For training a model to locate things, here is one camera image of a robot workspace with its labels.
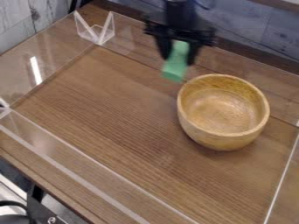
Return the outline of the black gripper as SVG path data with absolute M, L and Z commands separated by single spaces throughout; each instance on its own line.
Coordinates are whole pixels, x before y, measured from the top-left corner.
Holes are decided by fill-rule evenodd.
M 163 0 L 163 8 L 143 15 L 145 33 L 154 37 L 165 60 L 169 59 L 174 41 L 190 43 L 187 65 L 195 62 L 202 46 L 213 46 L 217 29 L 198 15 L 194 0 Z

